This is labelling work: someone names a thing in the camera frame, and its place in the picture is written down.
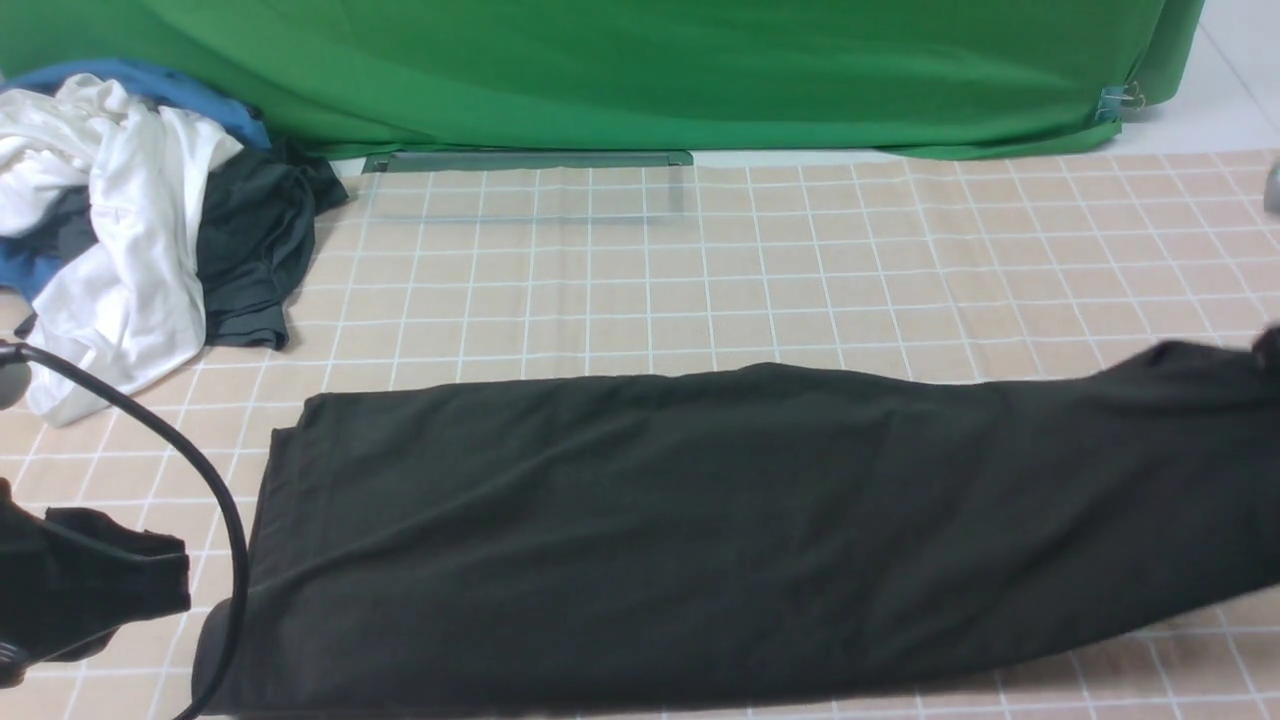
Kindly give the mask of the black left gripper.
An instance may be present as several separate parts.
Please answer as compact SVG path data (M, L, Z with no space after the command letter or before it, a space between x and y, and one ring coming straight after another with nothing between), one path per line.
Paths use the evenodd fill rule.
M1 687L100 653L132 623L191 607L186 543L93 509L20 507L1 482Z

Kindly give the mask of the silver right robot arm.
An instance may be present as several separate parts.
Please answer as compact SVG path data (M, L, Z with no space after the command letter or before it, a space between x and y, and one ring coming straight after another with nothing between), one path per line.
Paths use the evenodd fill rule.
M1274 164L1265 181L1263 196L1262 196L1263 210L1274 217L1280 215L1280 164Z

